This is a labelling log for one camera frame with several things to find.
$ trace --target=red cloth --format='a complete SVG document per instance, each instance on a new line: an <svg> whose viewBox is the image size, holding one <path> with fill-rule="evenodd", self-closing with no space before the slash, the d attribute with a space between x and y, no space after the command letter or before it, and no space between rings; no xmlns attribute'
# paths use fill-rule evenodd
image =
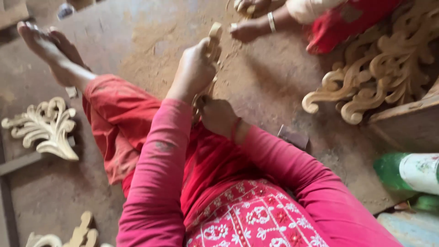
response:
<svg viewBox="0 0 439 247"><path fill-rule="evenodd" d="M125 197L160 104L157 98L113 75L99 76L87 85L84 112L104 157L108 181L110 184L122 182ZM246 179L269 178L234 143L210 132L202 123L197 124L191 131L186 152L181 195L184 215L189 214L202 192L217 184L227 187L229 182L244 175Z"/></svg>
<svg viewBox="0 0 439 247"><path fill-rule="evenodd" d="M309 45L311 54L328 53L334 47L366 31L389 15L402 0L349 0L333 8L310 27Z"/></svg>
<svg viewBox="0 0 439 247"><path fill-rule="evenodd" d="M161 102L125 80L102 75L83 95L83 108L104 157L108 182L117 184L132 172Z"/></svg>

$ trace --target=plastic bottle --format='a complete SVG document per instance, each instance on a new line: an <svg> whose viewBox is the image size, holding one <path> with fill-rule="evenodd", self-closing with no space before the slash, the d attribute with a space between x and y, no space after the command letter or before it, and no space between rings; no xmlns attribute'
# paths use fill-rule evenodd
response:
<svg viewBox="0 0 439 247"><path fill-rule="evenodd" d="M389 153L374 162L381 182L393 189L439 195L439 153Z"/></svg>

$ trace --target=woman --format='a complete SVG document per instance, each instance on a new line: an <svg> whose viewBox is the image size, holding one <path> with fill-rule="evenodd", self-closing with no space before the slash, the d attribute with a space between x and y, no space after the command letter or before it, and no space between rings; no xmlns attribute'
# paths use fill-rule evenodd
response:
<svg viewBox="0 0 439 247"><path fill-rule="evenodd" d="M375 25L389 15L402 0L287 0L281 8L256 19L232 25L233 38L243 43L274 32L302 29L311 54L328 53L340 42ZM239 12L251 5L264 12L271 0L236 0Z"/></svg>
<svg viewBox="0 0 439 247"><path fill-rule="evenodd" d="M202 97L202 123L191 127L192 99L215 75L208 38L184 52L160 102L85 69L55 29L20 22L18 32L59 84L83 93L109 180L127 195L119 247L401 246L330 169L237 117L227 101Z"/></svg>

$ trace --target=dusty floor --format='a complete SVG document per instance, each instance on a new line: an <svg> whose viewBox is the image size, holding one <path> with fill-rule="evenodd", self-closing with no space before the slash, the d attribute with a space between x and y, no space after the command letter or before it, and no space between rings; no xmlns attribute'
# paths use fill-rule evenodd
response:
<svg viewBox="0 0 439 247"><path fill-rule="evenodd" d="M8 8L23 2L24 0L4 0L4 8ZM47 26L58 22L57 13L61 4L66 0L26 0L26 5L31 15L31 21L38 26ZM72 0L72 3L80 9L89 5L91 0ZM17 30L14 26L0 30L0 46L7 44L18 38Z"/></svg>
<svg viewBox="0 0 439 247"><path fill-rule="evenodd" d="M50 23L56 13L59 2L50 2L53 16L40 18L42 23ZM225 10L226 2L106 0L54 25L77 45L95 73L117 74L163 98L183 50L205 37L214 21L224 25L239 21L230 7ZM329 55L311 56L300 33L278 33L250 45L224 35L215 96L228 99L238 115L272 134L286 124L309 135L312 155L340 176L367 209L383 210L398 198L383 189L371 167L379 152L367 134L345 123L333 104L320 104L315 115L301 107L304 95L319 87L332 64L341 59L342 47ZM0 48L0 73L1 118L54 96L78 109L75 138L80 162L55 160L9 176L22 245L32 231L68 240L85 210L95 214L100 240L114 244L124 198L120 186L108 185L81 99L69 100L48 67L21 40ZM7 131L3 138L7 160L26 152Z"/></svg>

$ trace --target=wrist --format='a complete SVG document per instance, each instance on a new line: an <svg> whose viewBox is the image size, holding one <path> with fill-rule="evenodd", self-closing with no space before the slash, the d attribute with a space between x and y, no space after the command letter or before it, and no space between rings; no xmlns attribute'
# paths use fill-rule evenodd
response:
<svg viewBox="0 0 439 247"><path fill-rule="evenodd" d="M185 88L177 87L174 85L176 84L173 83L173 85L168 91L168 94L166 95L166 98L181 100L189 105L192 105L195 94L191 93L189 90Z"/></svg>
<svg viewBox="0 0 439 247"><path fill-rule="evenodd" d="M251 125L244 120L239 121L235 129L235 137L232 140L236 145L242 145L245 142L248 132L250 131Z"/></svg>

